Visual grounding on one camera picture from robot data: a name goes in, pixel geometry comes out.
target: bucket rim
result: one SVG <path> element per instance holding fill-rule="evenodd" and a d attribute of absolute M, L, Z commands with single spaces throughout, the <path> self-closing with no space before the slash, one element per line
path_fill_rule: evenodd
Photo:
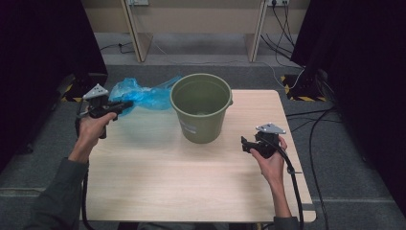
<path fill-rule="evenodd" d="M 189 78 L 193 78 L 193 77 L 195 77 L 195 76 L 201 76 L 201 75 L 204 75 L 204 76 L 207 76 L 207 77 L 212 77 L 212 78 L 215 78 L 215 79 L 218 79 L 219 81 L 221 81 L 221 82 L 227 87 L 227 89 L 228 89 L 228 91 L 229 91 L 229 93 L 230 93 L 230 97 L 229 97 L 227 103 L 226 103 L 223 107 L 221 107 L 220 109 L 218 109 L 216 112 L 214 112 L 214 113 L 205 114 L 205 115 L 194 115 L 194 114 L 191 114 L 191 113 L 184 112 L 184 111 L 181 110 L 179 107 L 177 107 L 176 104 L 175 104 L 174 101 L 173 101 L 173 97 L 172 97 L 173 89 L 174 89 L 175 86 L 178 85 L 179 82 L 181 82 L 182 80 L 189 79 Z M 172 87 L 171 90 L 170 90 L 170 103 L 172 104 L 172 107 L 173 107 L 177 112 L 180 112 L 180 113 L 182 113 L 183 115 L 190 116 L 190 117 L 193 117 L 193 118 L 208 118 L 208 117 L 212 117 L 212 116 L 214 116 L 214 115 L 217 115 L 217 114 L 219 114 L 219 113 L 223 113 L 225 110 L 227 110 L 227 108 L 228 108 L 230 105 L 233 104 L 233 91 L 231 90 L 231 87 L 230 87 L 230 85 L 227 83 L 227 81 L 223 80 L 221 77 L 218 77 L 218 76 L 212 75 L 212 74 L 207 74 L 207 73 L 195 73 L 195 74 L 187 75 L 187 76 L 181 78 L 180 80 L 178 80 L 178 81 L 173 85 L 173 87 Z"/>

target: hand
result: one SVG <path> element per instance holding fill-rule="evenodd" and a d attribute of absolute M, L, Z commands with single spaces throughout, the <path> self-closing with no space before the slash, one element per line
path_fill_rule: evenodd
<path fill-rule="evenodd" d="M 287 144 L 284 139 L 279 136 L 279 140 L 281 148 L 286 150 Z M 292 217 L 283 186 L 283 157 L 277 151 L 268 159 L 263 158 L 255 149 L 250 149 L 250 152 L 257 159 L 260 171 L 271 187 L 275 216 L 278 218 Z"/>
<path fill-rule="evenodd" d="M 104 132 L 104 127 L 116 117 L 117 114 L 111 112 L 98 119 L 93 119 L 89 116 L 82 118 L 80 120 L 79 138 L 68 159 L 86 163 L 89 160 L 92 148 L 98 144 L 99 137 Z"/>
<path fill-rule="evenodd" d="M 284 139 L 279 136 L 279 140 L 281 143 L 281 148 L 286 150 L 287 144 Z M 255 149 L 250 149 L 250 152 L 254 158 L 257 159 L 260 171 L 270 185 L 275 183 L 283 184 L 284 160 L 277 151 L 268 159 L 263 158 Z"/>

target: blue plastic bag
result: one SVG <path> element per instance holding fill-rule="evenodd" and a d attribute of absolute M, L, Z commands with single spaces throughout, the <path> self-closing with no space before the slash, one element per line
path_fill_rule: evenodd
<path fill-rule="evenodd" d="M 152 110 L 165 110 L 171 107 L 170 90 L 172 86 L 181 79 L 177 76 L 167 82 L 157 85 L 152 88 L 142 87 L 135 79 L 124 79 L 118 82 L 111 90 L 109 101 L 111 102 L 130 102 L 134 105 L 125 109 L 121 116 L 124 116 L 132 111 L 136 106 L 144 107 Z"/>

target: wooden table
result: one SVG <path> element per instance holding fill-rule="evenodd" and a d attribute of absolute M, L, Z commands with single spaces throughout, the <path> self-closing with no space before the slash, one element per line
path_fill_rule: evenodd
<path fill-rule="evenodd" d="M 233 90 L 221 134 L 213 142 L 188 141 L 173 109 L 136 108 L 110 123 L 90 158 L 89 220 L 267 222 L 275 216 L 271 191 L 240 136 L 255 141 L 269 122 L 283 138 L 297 172 L 302 167 L 278 92 Z M 304 220 L 316 217 L 305 177 L 297 174 Z M 284 176 L 292 214 L 298 216 L 292 181 Z"/>

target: floor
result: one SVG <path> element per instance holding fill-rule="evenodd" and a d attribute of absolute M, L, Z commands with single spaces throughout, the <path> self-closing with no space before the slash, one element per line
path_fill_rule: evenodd
<path fill-rule="evenodd" d="M 95 36 L 111 75 L 137 75 L 147 72 L 142 72 L 141 69 L 147 69 L 149 73 L 154 69 L 153 74 L 160 78 L 159 75 L 175 75 L 179 70 L 178 66 L 183 66 L 188 71 L 211 68 L 224 75 L 232 71 L 240 79 L 244 79 L 242 76 L 245 73 L 250 73 L 258 79 L 269 78 L 269 81 L 258 85 L 259 82 L 244 84 L 233 80 L 232 86 L 278 90 L 286 114 L 332 106 L 331 102 L 288 100 L 284 96 L 280 76 L 288 71 L 299 74 L 301 69 L 287 58 L 275 56 L 263 41 L 259 45 L 257 61 L 249 62 L 241 34 L 156 34 L 147 60 L 141 63 L 133 53 L 128 34 Z M 270 36 L 274 42 L 278 42 L 280 37 Z M 286 39 L 282 39 L 281 46 L 286 50 L 293 50 Z M 64 87 L 66 82 L 61 85 L 61 90 Z M 16 156 L 0 174 L 0 229 L 19 229 L 28 218 L 29 206 L 52 179 L 60 157 L 69 151 L 65 148 L 64 152 L 59 152 L 60 147 L 72 146 L 75 142 L 72 127 L 62 125 L 66 124 L 66 114 L 75 108 L 71 103 L 60 106 L 44 125 L 35 140 L 37 151 L 43 153 L 41 158 L 37 158 L 38 154 Z M 319 115 L 292 116 L 288 119 L 290 129 L 295 129 L 292 135 L 296 149 L 301 153 L 304 175 L 318 216 L 304 228 L 327 229 L 327 223 L 329 229 L 406 229 L 405 217 L 399 212 L 377 172 L 357 153 L 338 112 L 329 114 L 317 126 L 312 142 L 314 162 L 312 161 L 308 151 L 311 125 L 306 125 L 306 122 L 314 124 L 314 119 Z M 317 174 L 323 203 L 312 170 Z M 96 229 L 118 227 L 117 222 L 91 223 Z"/>

